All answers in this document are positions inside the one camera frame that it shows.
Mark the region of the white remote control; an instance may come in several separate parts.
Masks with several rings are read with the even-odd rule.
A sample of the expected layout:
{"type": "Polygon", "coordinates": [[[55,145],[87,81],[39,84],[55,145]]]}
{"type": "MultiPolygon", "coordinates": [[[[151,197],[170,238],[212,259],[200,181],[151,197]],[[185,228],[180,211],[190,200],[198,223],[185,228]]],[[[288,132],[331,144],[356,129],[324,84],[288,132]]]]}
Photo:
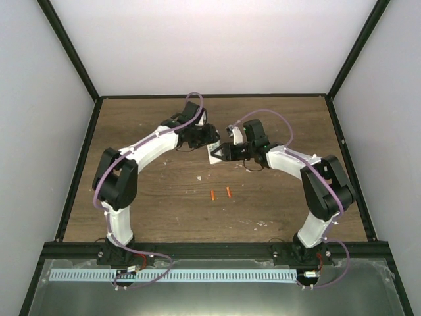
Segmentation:
{"type": "Polygon", "coordinates": [[[208,153],[209,163],[211,165],[215,165],[217,163],[222,162],[220,158],[214,156],[214,154],[217,154],[218,156],[220,156],[220,151],[216,151],[216,149],[220,145],[221,145],[220,140],[207,145],[207,153],[208,153]]]}

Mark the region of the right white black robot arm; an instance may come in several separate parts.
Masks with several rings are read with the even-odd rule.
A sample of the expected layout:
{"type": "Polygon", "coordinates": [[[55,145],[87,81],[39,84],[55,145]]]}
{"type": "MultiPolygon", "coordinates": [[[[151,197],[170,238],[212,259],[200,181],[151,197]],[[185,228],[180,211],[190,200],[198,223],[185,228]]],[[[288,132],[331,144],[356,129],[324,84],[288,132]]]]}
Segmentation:
{"type": "Polygon", "coordinates": [[[355,202],[355,189],[336,156],[306,155],[271,142],[257,119],[245,122],[243,131],[245,140],[238,127],[227,127],[232,141],[209,145],[210,162],[253,160],[263,168],[282,171],[301,181],[309,214],[293,236],[291,250],[296,263],[308,265],[319,245],[328,240],[331,228],[355,202]]]}

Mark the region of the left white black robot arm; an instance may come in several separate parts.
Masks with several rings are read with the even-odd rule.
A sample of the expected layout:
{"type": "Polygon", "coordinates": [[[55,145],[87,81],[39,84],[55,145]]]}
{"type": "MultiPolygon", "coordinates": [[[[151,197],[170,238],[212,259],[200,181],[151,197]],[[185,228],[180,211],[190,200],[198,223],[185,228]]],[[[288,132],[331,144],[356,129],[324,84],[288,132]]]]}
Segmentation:
{"type": "Polygon", "coordinates": [[[207,122],[207,110],[188,101],[181,113],[164,120],[140,141],[119,150],[104,150],[93,180],[93,204],[104,212],[106,239],[114,245],[112,259],[121,266],[134,259],[130,206],[137,195],[138,175],[162,154],[184,143],[195,150],[220,140],[216,128],[207,122]]]}

